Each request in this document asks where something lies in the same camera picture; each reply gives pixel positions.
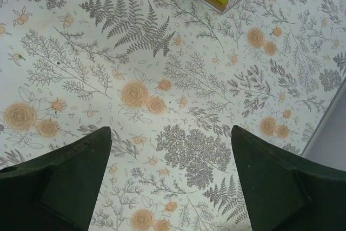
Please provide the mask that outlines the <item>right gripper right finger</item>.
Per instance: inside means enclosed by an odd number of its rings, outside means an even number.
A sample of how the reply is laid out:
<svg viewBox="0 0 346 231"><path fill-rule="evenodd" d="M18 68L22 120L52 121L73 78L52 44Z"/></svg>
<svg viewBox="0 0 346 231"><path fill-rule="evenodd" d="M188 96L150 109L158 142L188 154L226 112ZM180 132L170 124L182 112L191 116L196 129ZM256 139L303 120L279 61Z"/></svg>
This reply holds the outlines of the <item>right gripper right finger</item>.
<svg viewBox="0 0 346 231"><path fill-rule="evenodd" d="M233 126L231 145L253 230L345 230L345 172Z"/></svg>

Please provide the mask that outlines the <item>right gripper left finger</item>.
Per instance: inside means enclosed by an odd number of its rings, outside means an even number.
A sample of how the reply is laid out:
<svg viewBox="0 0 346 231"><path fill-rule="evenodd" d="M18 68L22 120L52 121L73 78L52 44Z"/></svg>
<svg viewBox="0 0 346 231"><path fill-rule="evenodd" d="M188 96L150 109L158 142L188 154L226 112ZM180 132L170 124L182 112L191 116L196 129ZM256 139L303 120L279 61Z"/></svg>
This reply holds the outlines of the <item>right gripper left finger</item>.
<svg viewBox="0 0 346 231"><path fill-rule="evenodd" d="M88 230L112 146L110 127L1 170L1 230Z"/></svg>

